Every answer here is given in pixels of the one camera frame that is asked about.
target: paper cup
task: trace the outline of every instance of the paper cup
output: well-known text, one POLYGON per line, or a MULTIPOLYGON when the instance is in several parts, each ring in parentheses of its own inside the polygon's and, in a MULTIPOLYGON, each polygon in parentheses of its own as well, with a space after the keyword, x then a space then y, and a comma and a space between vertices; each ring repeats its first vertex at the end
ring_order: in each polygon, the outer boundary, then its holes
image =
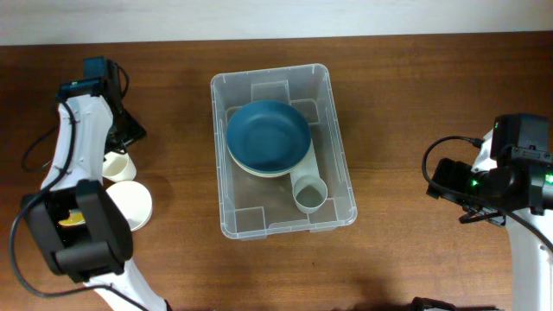
POLYGON ((121 181, 105 190, 129 222, 131 231, 142 228, 152 215, 148 189, 135 181, 121 181))
POLYGON ((313 175, 298 179, 293 187, 294 202, 304 213, 314 213, 327 200, 328 188, 325 182, 313 175))
POLYGON ((132 181, 137 176, 137 168, 128 153, 120 155, 116 152, 109 152, 104 155, 104 158, 102 176, 110 181, 132 181))

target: wire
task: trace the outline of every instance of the wire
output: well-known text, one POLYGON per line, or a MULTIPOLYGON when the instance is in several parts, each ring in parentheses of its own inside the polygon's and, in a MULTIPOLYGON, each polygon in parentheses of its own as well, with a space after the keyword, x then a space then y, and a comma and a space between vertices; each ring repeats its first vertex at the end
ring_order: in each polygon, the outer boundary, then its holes
POLYGON ((25 151, 25 153, 23 154, 23 158, 21 159, 21 168, 27 172, 27 173, 36 173, 36 172, 40 172, 42 171, 44 168, 47 168, 48 165, 52 162, 52 160, 42 164, 42 166, 38 167, 38 168, 29 168, 27 166, 27 158, 29 157, 29 154, 31 153, 31 151, 33 151, 33 149, 36 147, 36 145, 38 145, 39 143, 41 143, 42 141, 44 141, 48 136, 52 135, 55 133, 55 131, 58 130, 58 125, 55 125, 55 127, 53 127, 52 129, 48 130, 46 133, 42 134, 42 136, 38 137, 33 143, 31 143, 31 145, 27 148, 27 151, 25 151))
POLYGON ((432 149, 435 146, 439 145, 440 143, 446 142, 448 140, 463 140, 463 141, 472 143, 473 146, 475 146, 475 147, 480 147, 482 145, 482 142, 483 142, 479 138, 470 138, 470 137, 464 137, 464 136, 447 136, 447 137, 438 139, 437 141, 432 143, 430 145, 430 147, 426 150, 426 152, 424 152, 424 156, 423 156, 423 176, 424 176, 424 179, 428 182, 428 184, 430 184, 430 186, 436 188, 437 190, 441 191, 444 194, 452 194, 453 196, 455 196, 457 198, 460 198, 460 199, 463 199, 463 200, 466 200, 469 203, 494 208, 498 212, 503 214, 504 216, 509 216, 511 219, 518 222, 521 226, 528 229, 528 231, 530 231, 537 238, 539 238, 539 240, 542 241, 543 244, 545 244, 545 246, 550 250, 550 252, 553 253, 553 243, 551 243, 551 241, 549 241, 547 239, 547 237, 545 237, 544 234, 541 233, 535 226, 533 226, 528 221, 526 221, 526 219, 523 219, 522 217, 518 216, 516 213, 513 213, 511 211, 507 211, 507 210, 505 210, 504 208, 502 208, 500 206, 495 206, 495 205, 491 204, 490 202, 488 202, 487 200, 483 200, 481 198, 478 198, 478 197, 475 197, 475 196, 472 196, 472 195, 469 195, 469 194, 464 194, 464 193, 460 193, 458 191, 449 189, 447 187, 444 187, 444 186, 438 184, 435 181, 432 181, 432 179, 430 179, 429 173, 426 169, 426 162, 428 160, 430 151, 432 151, 432 149))
POLYGON ((124 89, 121 92, 121 99, 124 98, 125 95, 127 95, 127 91, 129 91, 129 84, 130 84, 130 79, 129 79, 129 75, 127 74, 127 72, 119 65, 119 64, 116 64, 118 66, 118 71, 121 71, 123 73, 123 76, 124 76, 124 79, 125 79, 125 85, 124 85, 124 89))
POLYGON ((48 191, 53 186, 55 186, 55 184, 57 184, 59 181, 61 181, 61 179, 63 179, 63 177, 67 173, 67 170, 69 169, 69 165, 71 164, 71 160, 73 158, 73 152, 74 152, 74 148, 75 148, 75 133, 76 133, 75 126, 76 126, 77 122, 75 120, 75 116, 73 115, 73 112, 69 108, 69 105, 67 105, 66 102, 61 102, 61 104, 67 110, 67 113, 69 114, 70 124, 71 124, 71 138, 70 138, 70 143, 69 143, 69 150, 67 152, 67 158, 66 158, 66 161, 63 165, 63 168, 60 168, 60 173, 54 178, 54 180, 52 182, 50 182, 49 184, 47 184, 43 189, 41 189, 41 191, 37 195, 35 195, 33 197, 33 199, 31 199, 31 201, 17 214, 16 219, 14 219, 14 222, 11 225, 10 242, 9 242, 9 245, 8 245, 8 251, 9 251, 9 254, 10 254, 11 269, 13 269, 14 274, 16 275, 16 278, 19 281, 19 283, 27 291, 29 291, 31 294, 39 296, 41 298, 57 298, 57 297, 63 297, 63 296, 67 296, 67 295, 78 294, 78 293, 86 292, 86 291, 89 291, 89 290, 105 289, 105 290, 111 291, 113 294, 121 297, 122 299, 124 299, 125 301, 127 301, 131 305, 141 309, 142 311, 148 311, 145 307, 140 305, 138 302, 133 301, 128 296, 122 294, 118 290, 114 289, 112 286, 108 286, 108 285, 93 285, 91 287, 83 287, 83 288, 79 288, 79 289, 70 289, 70 290, 61 291, 61 292, 58 292, 58 293, 44 293, 44 292, 41 292, 40 290, 35 289, 29 282, 27 282, 27 280, 25 280, 25 278, 22 275, 21 270, 19 269, 19 266, 17 265, 15 243, 16 243, 17 227, 19 226, 19 223, 29 213, 31 208, 36 206, 43 199, 44 195, 47 194, 48 191))

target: white wall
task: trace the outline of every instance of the white wall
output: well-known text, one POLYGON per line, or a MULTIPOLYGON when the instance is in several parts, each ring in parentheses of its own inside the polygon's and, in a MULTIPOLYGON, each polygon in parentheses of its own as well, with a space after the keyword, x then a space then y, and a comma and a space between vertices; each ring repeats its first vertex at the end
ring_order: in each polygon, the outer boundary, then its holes
POLYGON ((0 0, 0 45, 553 29, 553 0, 0 0))

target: blue bowl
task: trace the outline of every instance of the blue bowl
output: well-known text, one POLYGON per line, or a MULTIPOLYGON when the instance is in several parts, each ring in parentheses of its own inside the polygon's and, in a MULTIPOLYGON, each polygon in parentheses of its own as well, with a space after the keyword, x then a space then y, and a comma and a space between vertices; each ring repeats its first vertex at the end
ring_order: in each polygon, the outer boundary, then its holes
POLYGON ((232 157, 255 175, 284 175, 309 151, 311 132, 305 117, 291 105, 258 100, 239 109, 226 129, 232 157))

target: white cup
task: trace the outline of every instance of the white cup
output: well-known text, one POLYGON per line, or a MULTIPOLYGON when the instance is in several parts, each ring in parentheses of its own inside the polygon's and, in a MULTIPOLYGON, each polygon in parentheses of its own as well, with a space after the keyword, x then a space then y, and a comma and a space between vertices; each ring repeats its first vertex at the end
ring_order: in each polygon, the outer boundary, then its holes
POLYGON ((327 200, 327 184, 318 176, 304 175, 292 185, 294 202, 304 213, 314 213, 327 200))
POLYGON ((294 202, 300 211, 314 213, 327 200, 328 188, 319 176, 313 142, 302 162, 290 172, 290 180, 294 202))
POLYGON ((137 176, 137 168, 128 153, 120 155, 116 152, 109 152, 104 155, 104 158, 102 176, 110 181, 132 181, 137 176))
POLYGON ((142 228, 152 215, 152 196, 136 181, 121 181, 105 190, 127 219, 131 231, 142 228))

